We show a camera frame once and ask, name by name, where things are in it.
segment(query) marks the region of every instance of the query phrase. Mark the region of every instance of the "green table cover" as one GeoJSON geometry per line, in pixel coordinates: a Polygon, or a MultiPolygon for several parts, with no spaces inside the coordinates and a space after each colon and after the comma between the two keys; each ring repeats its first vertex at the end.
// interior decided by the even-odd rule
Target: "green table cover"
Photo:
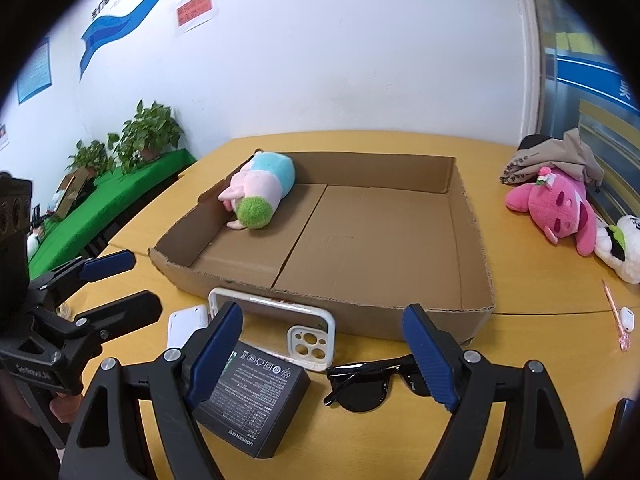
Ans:
{"type": "Polygon", "coordinates": [[[140,196],[195,162],[187,150],[168,152],[139,170],[120,168],[95,179],[95,191],[63,221],[45,220],[45,239],[29,262],[31,279],[78,256],[100,231],[140,196]]]}

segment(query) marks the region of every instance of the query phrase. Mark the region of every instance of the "gray cloth bag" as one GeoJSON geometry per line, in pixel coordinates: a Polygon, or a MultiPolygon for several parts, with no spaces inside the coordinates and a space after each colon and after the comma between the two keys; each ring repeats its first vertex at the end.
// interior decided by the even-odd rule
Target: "gray cloth bag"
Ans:
{"type": "Polygon", "coordinates": [[[580,140],[578,128],[564,133],[563,140],[547,139],[527,150],[518,150],[500,176],[503,184],[521,184],[538,175],[540,168],[558,168],[585,184],[596,181],[600,187],[604,170],[597,163],[591,148],[580,140]]]}

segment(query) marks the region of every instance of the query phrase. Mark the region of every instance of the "blue bulletin board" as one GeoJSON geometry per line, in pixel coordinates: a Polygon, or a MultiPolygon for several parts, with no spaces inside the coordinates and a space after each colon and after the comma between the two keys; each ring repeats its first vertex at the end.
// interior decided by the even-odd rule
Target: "blue bulletin board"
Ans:
{"type": "Polygon", "coordinates": [[[20,104],[51,86],[49,38],[44,38],[36,47],[18,76],[17,86],[20,104]]]}

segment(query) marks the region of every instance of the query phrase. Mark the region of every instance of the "screw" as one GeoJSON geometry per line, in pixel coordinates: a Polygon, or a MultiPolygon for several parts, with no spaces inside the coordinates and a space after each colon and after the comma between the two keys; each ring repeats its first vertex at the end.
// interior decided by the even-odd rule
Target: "screw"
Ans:
{"type": "Polygon", "coordinates": [[[177,348],[169,348],[163,355],[165,361],[175,361],[180,358],[182,353],[177,348]]]}
{"type": "Polygon", "coordinates": [[[475,350],[467,350],[463,357],[467,363],[479,363],[480,359],[482,359],[482,356],[475,350]]]}
{"type": "Polygon", "coordinates": [[[111,370],[116,365],[116,359],[113,357],[107,357],[100,363],[100,368],[103,370],[111,370]]]}
{"type": "Polygon", "coordinates": [[[529,370],[531,370],[533,373],[539,374],[544,369],[545,367],[540,361],[529,361],[529,370]]]}

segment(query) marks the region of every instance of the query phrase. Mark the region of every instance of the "phone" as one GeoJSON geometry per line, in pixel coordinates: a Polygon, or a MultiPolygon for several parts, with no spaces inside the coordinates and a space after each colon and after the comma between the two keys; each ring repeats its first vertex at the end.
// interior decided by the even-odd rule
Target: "phone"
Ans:
{"type": "Polygon", "coordinates": [[[182,348],[196,330],[209,325],[209,307],[196,305],[178,310],[169,316],[166,334],[167,348],[182,348]]]}

